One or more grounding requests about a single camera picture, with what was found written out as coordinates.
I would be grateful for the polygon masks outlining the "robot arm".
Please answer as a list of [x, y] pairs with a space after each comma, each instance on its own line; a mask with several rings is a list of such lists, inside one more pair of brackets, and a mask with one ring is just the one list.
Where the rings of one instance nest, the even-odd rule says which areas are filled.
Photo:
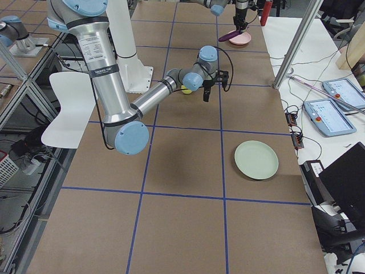
[[[210, 10], [210, 12], [215, 16], [220, 16], [226, 5], [230, 2], [229, 0], [193, 0], [193, 3], [197, 3], [204, 6]], [[248, 26], [246, 21], [246, 15], [249, 9], [255, 11], [257, 10], [257, 1], [250, 0], [236, 0], [232, 1], [235, 5], [235, 15], [233, 16], [233, 23], [236, 30], [242, 33]]]
[[100, 128], [104, 145], [125, 155], [140, 153], [149, 131], [142, 117], [182, 86], [196, 91], [218, 79], [216, 47], [204, 46], [190, 68], [174, 68], [148, 87], [134, 102], [125, 90], [125, 71], [118, 53], [135, 59], [136, 49], [127, 1], [47, 1], [48, 25], [74, 35], [86, 63], [95, 101], [101, 101], [105, 117]]

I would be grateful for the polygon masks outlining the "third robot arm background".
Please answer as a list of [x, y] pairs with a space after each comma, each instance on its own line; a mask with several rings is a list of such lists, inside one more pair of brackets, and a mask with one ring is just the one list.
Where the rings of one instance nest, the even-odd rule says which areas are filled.
[[1, 18], [1, 43], [15, 57], [35, 58], [41, 49], [48, 46], [48, 38], [33, 37], [23, 22], [15, 15]]

